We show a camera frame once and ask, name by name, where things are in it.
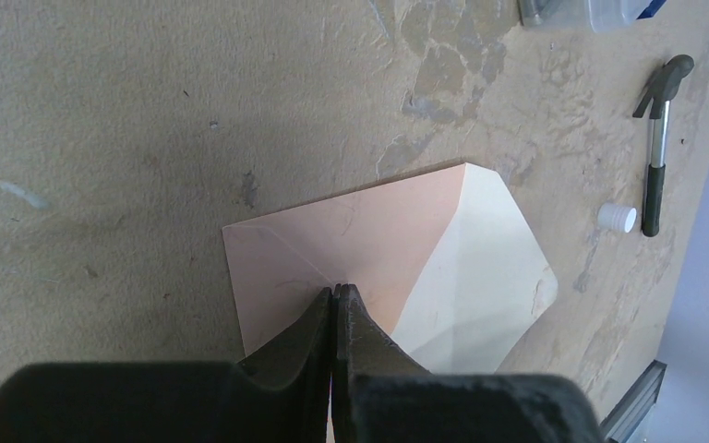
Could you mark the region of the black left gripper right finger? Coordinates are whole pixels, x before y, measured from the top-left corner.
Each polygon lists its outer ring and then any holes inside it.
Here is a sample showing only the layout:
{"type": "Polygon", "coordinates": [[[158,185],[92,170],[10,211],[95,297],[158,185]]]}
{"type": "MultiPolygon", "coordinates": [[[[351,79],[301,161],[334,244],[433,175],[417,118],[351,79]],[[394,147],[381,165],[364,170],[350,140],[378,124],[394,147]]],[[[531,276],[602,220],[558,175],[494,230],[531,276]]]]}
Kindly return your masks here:
{"type": "Polygon", "coordinates": [[[370,316],[357,287],[338,284],[331,305],[331,426],[337,442],[366,442],[394,422],[401,384],[430,372],[370,316]]]}

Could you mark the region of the pink and cream envelope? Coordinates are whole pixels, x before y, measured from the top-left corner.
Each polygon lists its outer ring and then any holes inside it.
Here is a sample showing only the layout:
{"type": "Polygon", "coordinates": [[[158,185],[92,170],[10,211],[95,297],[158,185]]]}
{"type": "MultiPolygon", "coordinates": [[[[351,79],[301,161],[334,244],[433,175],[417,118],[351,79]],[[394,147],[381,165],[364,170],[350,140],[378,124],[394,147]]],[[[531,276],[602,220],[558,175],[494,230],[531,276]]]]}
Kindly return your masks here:
{"type": "Polygon", "coordinates": [[[471,163],[224,227],[244,350],[351,283],[370,317],[437,374],[493,373],[558,281],[495,171],[471,163]]]}

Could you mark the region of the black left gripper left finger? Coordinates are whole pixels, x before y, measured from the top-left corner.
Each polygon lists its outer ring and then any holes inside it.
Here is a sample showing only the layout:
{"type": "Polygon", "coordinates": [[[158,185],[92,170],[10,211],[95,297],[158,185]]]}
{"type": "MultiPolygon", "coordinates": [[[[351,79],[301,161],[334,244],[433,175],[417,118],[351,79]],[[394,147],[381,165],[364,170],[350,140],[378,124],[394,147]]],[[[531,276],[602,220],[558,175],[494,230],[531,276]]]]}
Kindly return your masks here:
{"type": "Polygon", "coordinates": [[[332,290],[323,289],[291,326],[238,362],[237,439],[324,442],[331,371],[332,290]]]}

